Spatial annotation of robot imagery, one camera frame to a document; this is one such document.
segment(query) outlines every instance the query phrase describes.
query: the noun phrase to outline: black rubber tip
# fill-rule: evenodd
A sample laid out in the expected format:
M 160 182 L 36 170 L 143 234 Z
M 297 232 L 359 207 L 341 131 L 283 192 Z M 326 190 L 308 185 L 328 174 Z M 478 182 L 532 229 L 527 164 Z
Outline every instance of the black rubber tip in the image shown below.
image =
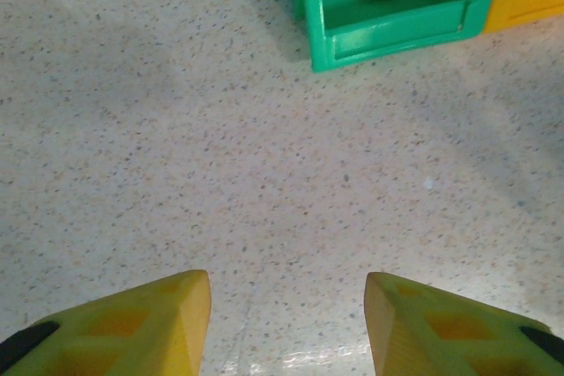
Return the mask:
M 0 343 L 0 374 L 15 365 L 27 353 L 59 329 L 59 326 L 56 321 L 44 321 L 39 325 L 20 330 Z
M 531 342 L 561 365 L 564 365 L 564 339 L 529 326 L 521 326 L 520 329 Z

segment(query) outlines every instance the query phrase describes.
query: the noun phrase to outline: green toy shelf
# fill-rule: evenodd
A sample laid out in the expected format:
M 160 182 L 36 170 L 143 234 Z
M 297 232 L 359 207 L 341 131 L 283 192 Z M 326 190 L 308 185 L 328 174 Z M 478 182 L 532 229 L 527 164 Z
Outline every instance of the green toy shelf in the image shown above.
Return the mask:
M 479 34 L 492 0 L 294 0 L 314 71 Z

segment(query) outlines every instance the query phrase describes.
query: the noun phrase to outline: green plastic bin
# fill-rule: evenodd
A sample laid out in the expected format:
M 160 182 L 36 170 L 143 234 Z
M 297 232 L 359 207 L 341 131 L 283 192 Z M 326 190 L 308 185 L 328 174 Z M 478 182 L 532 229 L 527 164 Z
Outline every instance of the green plastic bin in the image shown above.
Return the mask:
M 314 71 L 479 34 L 492 0 L 293 0 Z

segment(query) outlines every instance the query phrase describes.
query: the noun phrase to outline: tile floor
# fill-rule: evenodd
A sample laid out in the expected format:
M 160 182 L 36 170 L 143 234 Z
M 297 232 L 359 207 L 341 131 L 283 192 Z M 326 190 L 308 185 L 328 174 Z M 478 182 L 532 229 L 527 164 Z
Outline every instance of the tile floor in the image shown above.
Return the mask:
M 0 337 L 211 273 L 203 375 L 374 374 L 383 270 L 564 335 L 564 18 L 315 75 L 291 0 L 3 0 Z

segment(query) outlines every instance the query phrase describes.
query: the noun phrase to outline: terrazzo floor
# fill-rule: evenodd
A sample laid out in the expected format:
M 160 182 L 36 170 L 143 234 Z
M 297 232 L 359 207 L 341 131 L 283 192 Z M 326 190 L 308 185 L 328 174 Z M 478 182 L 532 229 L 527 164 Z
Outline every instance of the terrazzo floor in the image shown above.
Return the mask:
M 291 0 L 1 0 L 0 339 L 185 269 L 205 375 L 373 375 L 387 271 L 564 335 L 564 18 L 313 74 Z

